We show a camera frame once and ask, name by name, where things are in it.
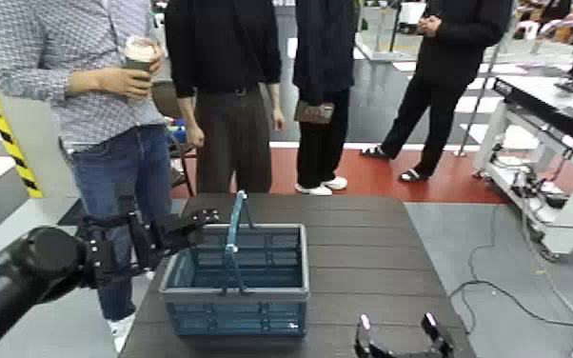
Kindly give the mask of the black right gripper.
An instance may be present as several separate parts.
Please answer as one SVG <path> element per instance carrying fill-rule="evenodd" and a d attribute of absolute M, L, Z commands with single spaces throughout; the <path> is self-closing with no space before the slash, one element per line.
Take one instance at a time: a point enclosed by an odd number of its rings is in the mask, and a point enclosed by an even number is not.
<path fill-rule="evenodd" d="M 393 351 L 372 351 L 371 323 L 366 314 L 361 314 L 354 334 L 354 352 L 358 358 L 435 358 L 436 353 L 442 358 L 454 357 L 454 340 L 449 331 L 443 327 L 435 316 L 427 312 L 421 321 L 421 328 L 431 342 L 431 351 L 396 353 Z"/>

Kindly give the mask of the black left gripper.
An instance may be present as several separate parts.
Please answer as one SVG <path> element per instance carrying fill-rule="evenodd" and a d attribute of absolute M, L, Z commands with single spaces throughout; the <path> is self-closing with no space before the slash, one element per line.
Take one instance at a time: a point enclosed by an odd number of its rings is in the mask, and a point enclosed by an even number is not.
<path fill-rule="evenodd" d="M 85 283 L 102 288 L 153 271 L 164 258 L 201 245 L 201 228 L 220 222 L 218 209 L 164 215 L 148 224 L 137 211 L 105 219 L 87 216 Z"/>

